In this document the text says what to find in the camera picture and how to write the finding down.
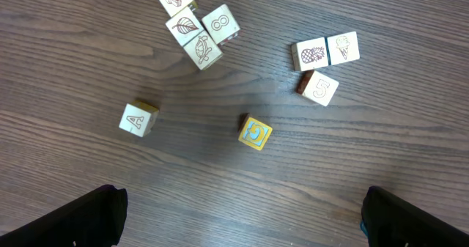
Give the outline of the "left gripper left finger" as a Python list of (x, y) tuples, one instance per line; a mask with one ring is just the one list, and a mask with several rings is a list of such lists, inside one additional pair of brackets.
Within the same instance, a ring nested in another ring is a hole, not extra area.
[(97, 246), (119, 244), (128, 193), (113, 185), (99, 188), (1, 236), (2, 246)]

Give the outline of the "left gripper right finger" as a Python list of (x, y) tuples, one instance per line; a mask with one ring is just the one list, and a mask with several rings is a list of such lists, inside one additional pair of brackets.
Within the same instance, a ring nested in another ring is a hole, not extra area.
[(379, 186), (367, 191), (360, 228), (369, 247), (468, 247), (468, 234)]

